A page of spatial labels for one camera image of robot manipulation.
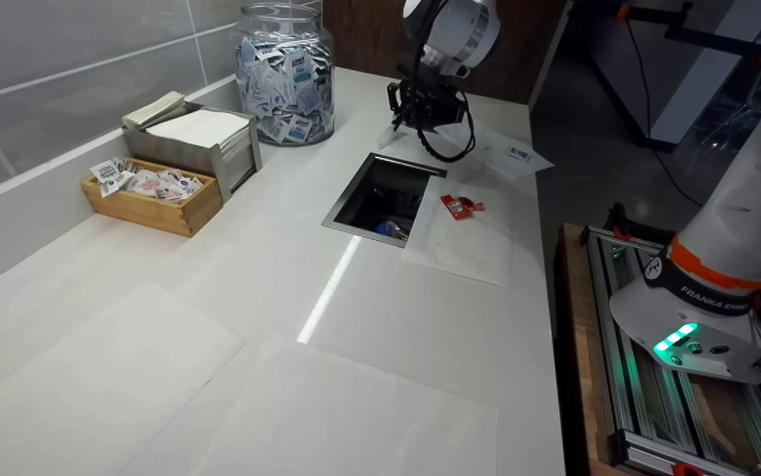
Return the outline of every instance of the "kitchen counter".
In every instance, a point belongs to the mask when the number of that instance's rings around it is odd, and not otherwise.
[[[339,132],[265,148],[195,238],[89,218],[0,279],[0,473],[564,473],[536,181],[450,171],[509,204],[504,283],[322,226],[385,83],[340,70]]]

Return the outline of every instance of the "green light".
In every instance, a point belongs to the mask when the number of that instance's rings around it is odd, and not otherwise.
[[[688,325],[679,329],[683,337],[689,337],[689,335],[696,335],[696,332],[697,332],[696,324],[688,324]]]

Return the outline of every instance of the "wooden box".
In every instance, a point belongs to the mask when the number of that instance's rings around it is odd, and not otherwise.
[[[153,173],[178,171],[178,168],[163,168],[163,164],[141,161],[141,159],[130,159],[130,161],[138,171],[153,171]],[[203,188],[187,202],[159,202],[159,198],[138,197],[130,190],[120,190],[109,198],[100,198],[100,188],[95,177],[88,177],[83,188],[85,188],[85,197],[89,198],[89,206],[97,214],[138,223],[145,229],[159,229],[159,231],[178,233],[178,237],[195,237],[223,209],[223,197],[220,197],[220,186],[215,177],[195,176],[187,171],[179,171],[179,173],[198,177],[203,184]]]

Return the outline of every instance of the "glass jar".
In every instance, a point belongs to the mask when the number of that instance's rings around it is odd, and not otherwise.
[[[313,145],[334,135],[334,37],[321,0],[240,8],[240,110],[273,145]]]

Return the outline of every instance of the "white robot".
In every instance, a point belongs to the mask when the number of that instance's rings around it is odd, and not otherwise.
[[[408,0],[405,26],[418,42],[405,81],[388,89],[393,127],[412,127],[425,151],[438,161],[459,161],[476,148],[476,124],[459,83],[484,63],[502,22],[495,0]],[[471,140],[459,155],[441,155],[425,132],[467,119]]]
[[[697,218],[610,300],[622,332],[661,366],[761,383],[761,124]]]

